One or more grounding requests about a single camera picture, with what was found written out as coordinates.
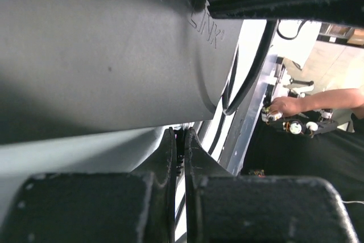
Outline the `operator hand in background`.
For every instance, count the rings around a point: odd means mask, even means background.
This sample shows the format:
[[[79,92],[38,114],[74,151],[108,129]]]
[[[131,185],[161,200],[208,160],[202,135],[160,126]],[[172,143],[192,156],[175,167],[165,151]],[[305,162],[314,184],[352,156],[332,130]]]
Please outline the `operator hand in background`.
[[[283,117],[294,116],[302,111],[302,100],[294,97],[277,97],[269,106],[269,114],[281,113]]]

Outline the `operator forearm in background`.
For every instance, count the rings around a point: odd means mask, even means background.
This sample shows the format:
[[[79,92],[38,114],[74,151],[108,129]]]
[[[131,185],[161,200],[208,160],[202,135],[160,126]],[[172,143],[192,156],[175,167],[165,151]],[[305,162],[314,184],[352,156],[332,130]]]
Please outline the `operator forearm in background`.
[[[357,117],[363,115],[363,92],[360,89],[335,89],[299,99],[301,111],[317,109],[351,109]]]

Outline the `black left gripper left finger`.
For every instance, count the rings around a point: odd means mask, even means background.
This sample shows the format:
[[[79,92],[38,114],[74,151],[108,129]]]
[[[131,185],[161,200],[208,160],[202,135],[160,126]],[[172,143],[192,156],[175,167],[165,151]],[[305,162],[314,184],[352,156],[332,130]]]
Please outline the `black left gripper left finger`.
[[[176,138],[131,172],[29,177],[1,224],[2,242],[174,242]]]

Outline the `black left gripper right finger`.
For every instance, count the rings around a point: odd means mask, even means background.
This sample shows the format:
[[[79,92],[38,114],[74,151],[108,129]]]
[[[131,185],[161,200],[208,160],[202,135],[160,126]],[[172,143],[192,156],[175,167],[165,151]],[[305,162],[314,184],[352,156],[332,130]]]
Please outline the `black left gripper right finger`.
[[[338,192],[319,178],[234,176],[185,134],[188,242],[358,242]]]

